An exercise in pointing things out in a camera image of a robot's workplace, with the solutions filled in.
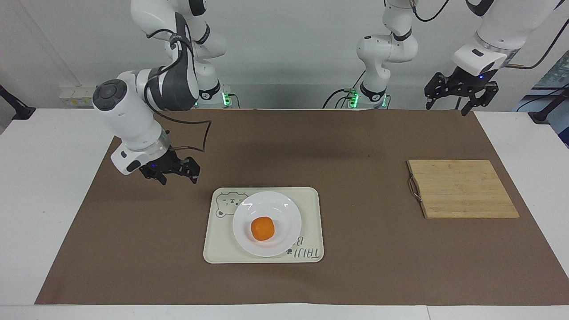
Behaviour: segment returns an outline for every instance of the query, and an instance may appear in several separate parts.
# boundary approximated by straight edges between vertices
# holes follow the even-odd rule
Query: white plate
[[[269,217],[275,225],[275,235],[258,241],[251,233],[251,223],[256,218]],[[233,217],[233,234],[240,246],[252,255],[274,257],[297,241],[302,227],[300,211],[287,196],[274,191],[264,191],[245,199],[237,207]]]

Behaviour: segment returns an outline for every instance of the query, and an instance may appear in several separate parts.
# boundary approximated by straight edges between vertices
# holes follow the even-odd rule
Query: peeled orange
[[[275,235],[275,225],[269,217],[260,217],[251,223],[251,233],[259,241],[266,241]]]

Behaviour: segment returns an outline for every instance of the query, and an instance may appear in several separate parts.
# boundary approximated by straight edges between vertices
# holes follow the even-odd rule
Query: table
[[[526,114],[476,116],[567,273],[569,150]],[[77,109],[39,109],[0,135],[0,318],[569,318],[569,306],[32,306],[111,139],[94,110]]]

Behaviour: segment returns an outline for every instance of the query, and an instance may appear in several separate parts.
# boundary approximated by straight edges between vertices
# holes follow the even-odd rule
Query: wooden cutting board
[[[486,160],[409,160],[410,187],[427,219],[506,219],[519,214]]]

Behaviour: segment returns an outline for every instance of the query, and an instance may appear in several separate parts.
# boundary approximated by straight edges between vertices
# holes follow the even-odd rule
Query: black button
[[[482,56],[484,55],[482,52],[480,52],[480,51],[478,51],[478,50],[476,50],[476,49],[473,49],[473,50],[472,50],[472,53],[475,54],[475,55],[477,55],[477,56],[479,56],[479,57],[482,57]]]
[[[112,110],[114,108],[114,106],[116,105],[116,103],[114,103],[113,100],[108,100],[108,99],[103,99],[103,98],[99,98],[98,100],[95,100],[93,102],[93,104],[97,107],[97,109],[99,109],[101,111]]]
[[[141,166],[140,161],[135,160],[135,161],[132,161],[132,162],[129,164],[129,166],[126,167],[126,169],[127,169],[129,172],[133,172],[134,170],[138,169],[138,167],[140,167],[140,166]]]
[[[99,91],[99,95],[103,99],[108,99],[114,96],[115,93],[117,93],[117,86],[114,84],[106,84],[102,86],[101,90]]]

